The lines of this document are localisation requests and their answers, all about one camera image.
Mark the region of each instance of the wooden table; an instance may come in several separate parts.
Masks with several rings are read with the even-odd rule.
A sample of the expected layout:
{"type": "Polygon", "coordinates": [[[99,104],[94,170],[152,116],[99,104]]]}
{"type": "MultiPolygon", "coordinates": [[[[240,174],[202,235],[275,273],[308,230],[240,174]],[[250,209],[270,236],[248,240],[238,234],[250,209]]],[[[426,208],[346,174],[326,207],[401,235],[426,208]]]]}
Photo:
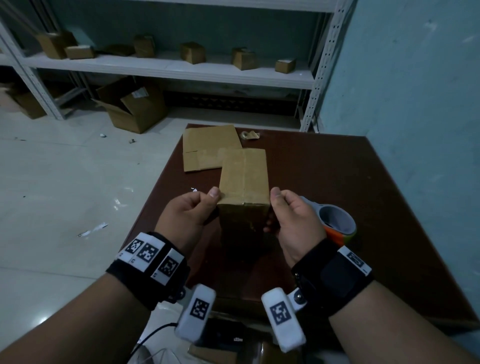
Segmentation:
{"type": "MultiPolygon", "coordinates": [[[[358,226],[349,247],[373,268],[379,282],[420,314],[438,324],[480,327],[365,137],[260,130],[259,140],[242,144],[266,150],[270,187],[290,189],[348,211],[358,226]]],[[[170,199],[192,187],[207,192],[218,186],[220,173],[221,169],[183,172],[180,139],[125,242],[152,231],[170,199]]],[[[219,223],[213,221],[189,261],[192,274],[188,281],[216,290],[216,310],[263,315],[263,293],[275,287],[287,293],[293,290],[294,281],[278,244],[249,263],[227,257],[219,238],[219,223]]]]}

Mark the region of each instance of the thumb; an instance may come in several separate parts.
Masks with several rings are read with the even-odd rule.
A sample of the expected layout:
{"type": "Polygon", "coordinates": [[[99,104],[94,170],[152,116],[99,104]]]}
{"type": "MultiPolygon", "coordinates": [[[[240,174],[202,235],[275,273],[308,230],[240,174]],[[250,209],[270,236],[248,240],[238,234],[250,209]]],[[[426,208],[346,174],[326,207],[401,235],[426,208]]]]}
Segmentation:
{"type": "Polygon", "coordinates": [[[293,211],[285,201],[278,187],[274,187],[272,191],[270,191],[270,202],[280,225],[285,224],[293,218],[293,211]]]}
{"type": "Polygon", "coordinates": [[[208,194],[201,194],[200,203],[191,210],[199,224],[203,224],[208,219],[219,200],[220,190],[218,187],[212,187],[208,194]]]}

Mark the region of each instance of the packing tape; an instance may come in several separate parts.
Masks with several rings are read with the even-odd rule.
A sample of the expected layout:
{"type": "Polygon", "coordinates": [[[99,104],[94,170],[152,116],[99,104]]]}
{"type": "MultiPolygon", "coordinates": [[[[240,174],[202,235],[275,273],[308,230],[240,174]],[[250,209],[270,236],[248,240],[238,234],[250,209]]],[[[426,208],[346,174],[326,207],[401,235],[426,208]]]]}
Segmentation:
{"type": "Polygon", "coordinates": [[[335,205],[318,204],[303,196],[302,199],[316,212],[325,228],[327,237],[339,246],[348,243],[357,233],[357,224],[355,224],[355,220],[344,209],[335,205]]]}

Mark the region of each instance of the shelf board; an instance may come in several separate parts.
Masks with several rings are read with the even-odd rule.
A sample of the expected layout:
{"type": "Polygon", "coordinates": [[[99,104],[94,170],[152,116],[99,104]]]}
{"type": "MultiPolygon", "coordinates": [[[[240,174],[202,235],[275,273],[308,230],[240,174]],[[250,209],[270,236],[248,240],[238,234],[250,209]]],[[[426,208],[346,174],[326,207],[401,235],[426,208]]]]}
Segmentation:
{"type": "Polygon", "coordinates": [[[334,12],[337,0],[135,0],[174,2],[179,4],[219,5],[240,8],[334,12]]]}
{"type": "Polygon", "coordinates": [[[312,89],[313,76],[306,63],[297,62],[295,71],[284,74],[275,72],[276,60],[259,60],[259,68],[247,71],[240,71],[230,64],[230,60],[230,56],[207,55],[206,63],[190,64],[181,60],[178,52],[161,52],[157,58],[99,55],[86,60],[54,60],[38,53],[25,58],[25,63],[30,67],[54,70],[312,89]]]}
{"type": "Polygon", "coordinates": [[[10,66],[10,61],[5,53],[0,53],[0,66],[10,66]]]}

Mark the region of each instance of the wrist strap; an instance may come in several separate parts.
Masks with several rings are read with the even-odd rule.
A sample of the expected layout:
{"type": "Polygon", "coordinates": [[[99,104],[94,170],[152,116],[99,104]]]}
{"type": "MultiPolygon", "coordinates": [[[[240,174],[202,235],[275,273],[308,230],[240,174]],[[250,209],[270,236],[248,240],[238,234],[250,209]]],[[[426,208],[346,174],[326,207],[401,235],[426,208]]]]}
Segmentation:
{"type": "Polygon", "coordinates": [[[309,303],[327,316],[342,309],[373,281],[372,269],[346,246],[322,240],[294,267],[292,273],[309,303]]]}
{"type": "Polygon", "coordinates": [[[107,269],[151,311],[158,302],[176,301],[189,272],[184,256],[157,232],[138,234],[107,269]]]}

